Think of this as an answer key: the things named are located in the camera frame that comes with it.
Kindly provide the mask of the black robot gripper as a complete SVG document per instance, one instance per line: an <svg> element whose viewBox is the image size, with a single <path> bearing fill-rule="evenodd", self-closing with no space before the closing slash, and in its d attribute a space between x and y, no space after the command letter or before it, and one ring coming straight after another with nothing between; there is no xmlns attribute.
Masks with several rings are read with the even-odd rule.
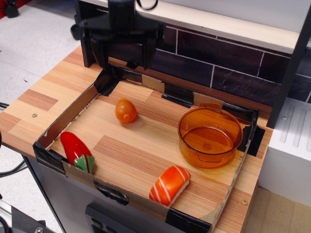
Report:
<svg viewBox="0 0 311 233"><path fill-rule="evenodd" d="M136 5L139 0L109 0L108 12L83 19L80 25L90 34L90 44L96 62L108 65L108 44L142 44L144 69L149 69L156 46L164 39L166 23L142 16Z"/></svg>

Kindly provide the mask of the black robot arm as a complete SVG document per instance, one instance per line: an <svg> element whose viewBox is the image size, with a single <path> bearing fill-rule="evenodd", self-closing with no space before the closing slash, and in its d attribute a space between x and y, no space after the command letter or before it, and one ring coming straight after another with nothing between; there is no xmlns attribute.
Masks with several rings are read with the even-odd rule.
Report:
<svg viewBox="0 0 311 233"><path fill-rule="evenodd" d="M82 40L101 67L108 66L111 45L140 44L143 67L150 68L156 48L164 40L166 24L144 17L136 10L137 5L150 11L157 7L158 1L147 5L140 0L109 0L107 13L79 20Z"/></svg>

